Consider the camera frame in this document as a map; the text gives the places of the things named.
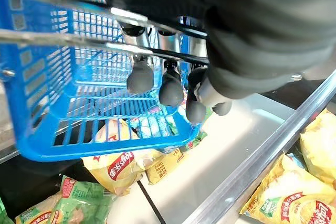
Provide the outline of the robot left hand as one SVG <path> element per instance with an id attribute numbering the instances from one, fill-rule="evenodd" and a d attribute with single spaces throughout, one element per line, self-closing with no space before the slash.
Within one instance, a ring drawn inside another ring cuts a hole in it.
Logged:
<path id="1" fill-rule="evenodd" d="M 293 73 L 325 61 L 335 47 L 335 0 L 106 0 L 162 21 L 195 18 L 206 31 L 207 68 L 189 75 L 187 119 L 211 107 L 274 90 Z"/>

